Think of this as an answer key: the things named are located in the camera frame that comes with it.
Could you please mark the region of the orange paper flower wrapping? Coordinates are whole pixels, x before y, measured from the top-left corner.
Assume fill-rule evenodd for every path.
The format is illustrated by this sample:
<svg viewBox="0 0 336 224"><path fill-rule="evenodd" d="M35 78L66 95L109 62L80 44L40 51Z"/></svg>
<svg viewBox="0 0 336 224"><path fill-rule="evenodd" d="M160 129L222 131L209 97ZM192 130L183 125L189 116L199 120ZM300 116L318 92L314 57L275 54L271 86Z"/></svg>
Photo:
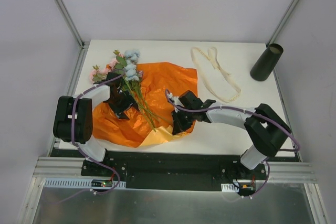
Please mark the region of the orange paper flower wrapping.
<svg viewBox="0 0 336 224"><path fill-rule="evenodd" d="M197 93L197 71L169 63L142 63L137 69L143 73L137 91L132 94L139 109L126 111L128 120L118 119L106 103L93 111L93 136L126 147L145 147L177 140L193 132L173 135L173 106L165 97L165 90L179 96L191 90Z"/></svg>

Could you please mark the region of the artificial flower bunch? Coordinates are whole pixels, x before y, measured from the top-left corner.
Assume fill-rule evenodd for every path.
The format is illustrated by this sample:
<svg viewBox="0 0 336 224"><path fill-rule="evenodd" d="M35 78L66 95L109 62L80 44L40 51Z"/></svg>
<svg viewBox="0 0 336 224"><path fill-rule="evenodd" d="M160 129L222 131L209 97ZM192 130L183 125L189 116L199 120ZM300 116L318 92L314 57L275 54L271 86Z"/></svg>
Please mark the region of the artificial flower bunch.
<svg viewBox="0 0 336 224"><path fill-rule="evenodd" d="M138 104L138 112L142 114L151 128L156 128L155 122L158 122L161 117L150 109L141 92L141 81L144 73L138 69L140 51L126 50L122 54L119 50L114 50L113 53L114 58L106 67L92 66L90 74L91 82L93 84L101 84L115 79L107 83L107 86L110 87L111 95L120 90L129 91Z"/></svg>

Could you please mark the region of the cream printed ribbon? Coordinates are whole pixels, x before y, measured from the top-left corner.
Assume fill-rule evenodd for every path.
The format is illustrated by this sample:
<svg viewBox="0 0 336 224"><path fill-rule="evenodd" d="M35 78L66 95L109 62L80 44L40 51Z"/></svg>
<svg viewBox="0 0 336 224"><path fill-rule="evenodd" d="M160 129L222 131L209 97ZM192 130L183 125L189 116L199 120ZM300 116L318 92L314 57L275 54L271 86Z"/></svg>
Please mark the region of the cream printed ribbon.
<svg viewBox="0 0 336 224"><path fill-rule="evenodd" d="M191 59L205 88L218 100L231 103L241 95L241 88L231 74L221 67L217 59L216 47L209 47L207 52L201 48L191 48Z"/></svg>

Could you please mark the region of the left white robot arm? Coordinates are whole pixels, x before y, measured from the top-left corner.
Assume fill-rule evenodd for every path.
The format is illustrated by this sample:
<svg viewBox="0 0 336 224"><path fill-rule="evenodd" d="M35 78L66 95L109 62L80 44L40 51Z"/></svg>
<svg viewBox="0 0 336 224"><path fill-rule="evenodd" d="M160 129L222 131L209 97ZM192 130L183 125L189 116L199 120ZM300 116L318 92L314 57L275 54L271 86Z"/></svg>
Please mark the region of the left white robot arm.
<svg viewBox="0 0 336 224"><path fill-rule="evenodd" d="M58 99L53 134L64 142L71 143L89 161L95 161L92 169L99 176L110 173L111 164L105 160L106 149L92 135L93 111L101 103L106 104L119 120L129 120L126 111L139 109L131 92L122 90L125 71L117 69L107 74L102 81L74 96Z"/></svg>

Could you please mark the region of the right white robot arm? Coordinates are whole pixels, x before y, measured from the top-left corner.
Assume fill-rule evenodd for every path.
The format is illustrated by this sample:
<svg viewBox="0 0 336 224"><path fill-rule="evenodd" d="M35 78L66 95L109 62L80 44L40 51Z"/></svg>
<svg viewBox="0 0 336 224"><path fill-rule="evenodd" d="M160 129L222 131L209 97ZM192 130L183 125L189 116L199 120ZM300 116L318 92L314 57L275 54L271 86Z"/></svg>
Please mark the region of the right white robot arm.
<svg viewBox="0 0 336 224"><path fill-rule="evenodd" d="M174 106L171 113L173 135L186 132L195 121L222 123L247 131L252 146L241 156L236 166L236 173L242 179L250 178L257 165L276 156L286 139L291 138L291 129L267 104L244 109L211 99L203 102L190 90L179 97L165 90L165 96Z"/></svg>

